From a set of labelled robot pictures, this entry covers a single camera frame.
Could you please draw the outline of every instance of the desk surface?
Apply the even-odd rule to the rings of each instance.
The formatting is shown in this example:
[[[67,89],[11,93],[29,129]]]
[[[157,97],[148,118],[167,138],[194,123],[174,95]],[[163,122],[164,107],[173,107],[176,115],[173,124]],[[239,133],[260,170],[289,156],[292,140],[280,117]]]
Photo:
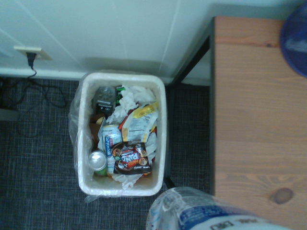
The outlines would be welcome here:
[[[282,25],[215,18],[215,195],[298,230],[307,217],[307,78],[281,54]],[[293,198],[277,204],[282,188]]]

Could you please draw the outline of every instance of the white trash can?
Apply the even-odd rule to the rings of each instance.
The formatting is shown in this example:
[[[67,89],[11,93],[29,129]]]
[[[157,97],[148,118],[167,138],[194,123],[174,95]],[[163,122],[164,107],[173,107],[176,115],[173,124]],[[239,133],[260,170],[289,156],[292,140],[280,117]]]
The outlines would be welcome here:
[[[118,87],[143,86],[153,91],[158,102],[157,149],[152,173],[141,177],[132,188],[124,190],[122,184],[109,177],[94,176],[87,164],[87,156],[92,149],[89,117],[93,114],[92,99],[100,86]],[[166,96],[163,82],[156,76],[127,73],[96,72],[87,75],[80,82],[74,101],[71,104],[70,135],[75,147],[75,169],[79,186],[91,196],[152,196],[159,192],[163,183],[166,150]]]

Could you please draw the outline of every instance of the outlet cover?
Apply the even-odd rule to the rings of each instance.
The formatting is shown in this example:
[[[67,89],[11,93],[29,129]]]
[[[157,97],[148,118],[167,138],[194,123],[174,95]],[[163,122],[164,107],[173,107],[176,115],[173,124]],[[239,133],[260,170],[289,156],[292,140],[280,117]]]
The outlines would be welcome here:
[[[39,47],[14,46],[14,49],[27,56],[27,53],[36,53],[35,59],[51,60],[52,58]]]

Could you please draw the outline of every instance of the white wall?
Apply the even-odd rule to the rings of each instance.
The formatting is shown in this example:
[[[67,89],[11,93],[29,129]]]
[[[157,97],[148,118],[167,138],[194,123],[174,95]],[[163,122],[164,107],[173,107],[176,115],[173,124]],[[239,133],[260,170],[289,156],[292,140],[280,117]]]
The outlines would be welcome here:
[[[13,46],[42,47],[39,77],[77,79],[100,69],[165,82],[215,15],[285,19],[304,0],[0,0],[0,74],[32,74]],[[208,78],[204,58],[189,78]]]

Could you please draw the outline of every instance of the gray carpet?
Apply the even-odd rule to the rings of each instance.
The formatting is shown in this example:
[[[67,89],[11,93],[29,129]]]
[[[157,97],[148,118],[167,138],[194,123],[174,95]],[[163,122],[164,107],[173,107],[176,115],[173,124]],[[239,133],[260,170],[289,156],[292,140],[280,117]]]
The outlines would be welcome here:
[[[37,80],[62,88],[68,103],[78,83]],[[21,89],[8,92],[18,97]],[[53,101],[59,92],[51,91]],[[172,179],[177,186],[209,191],[209,88],[178,91],[175,107]],[[0,229],[142,230],[159,194],[141,198],[100,198],[84,203],[73,169],[68,133],[69,106],[56,108],[30,89],[16,109],[18,123],[0,122]]]

